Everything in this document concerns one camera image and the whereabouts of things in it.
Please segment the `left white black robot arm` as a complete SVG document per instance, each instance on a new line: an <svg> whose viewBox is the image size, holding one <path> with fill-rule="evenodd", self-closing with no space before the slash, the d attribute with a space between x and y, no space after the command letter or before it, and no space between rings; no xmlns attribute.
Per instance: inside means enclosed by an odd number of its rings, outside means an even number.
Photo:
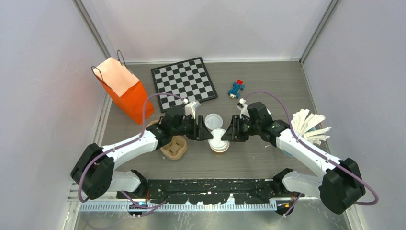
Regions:
<svg viewBox="0 0 406 230"><path fill-rule="evenodd" d="M94 200L110 191L126 191L135 198L142 198L147 186L141 175L135 171L118 172L117 168L144 153L160 149L175 136L186 136L195 141L213 139L203 117L196 115L196 107L197 102L191 102L170 108L158 122L116 144L88 145L70 174L79 186L79 200Z"/></svg>

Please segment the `white plastic cup lid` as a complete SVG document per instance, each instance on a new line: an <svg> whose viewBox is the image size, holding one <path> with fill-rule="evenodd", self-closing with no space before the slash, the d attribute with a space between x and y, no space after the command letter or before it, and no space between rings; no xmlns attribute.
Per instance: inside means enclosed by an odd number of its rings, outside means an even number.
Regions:
<svg viewBox="0 0 406 230"><path fill-rule="evenodd" d="M204 123L210 130L219 129L223 126L223 119L220 115L212 113L205 117Z"/></svg>

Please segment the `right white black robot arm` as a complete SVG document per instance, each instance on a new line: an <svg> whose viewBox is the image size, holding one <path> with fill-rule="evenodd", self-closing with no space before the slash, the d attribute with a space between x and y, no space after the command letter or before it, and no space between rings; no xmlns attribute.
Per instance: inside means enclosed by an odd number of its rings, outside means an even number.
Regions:
<svg viewBox="0 0 406 230"><path fill-rule="evenodd" d="M332 156L307 140L296 139L291 127L283 120L274 120L261 102L237 103L239 115L232 117L229 128L221 137L225 141L245 142L258 135L265 142L286 151L307 166L314 175L286 168L273 177L273 190L278 196L298 192L318 198L330 211L341 214L366 193L365 186L355 179L361 177L357 163Z"/></svg>

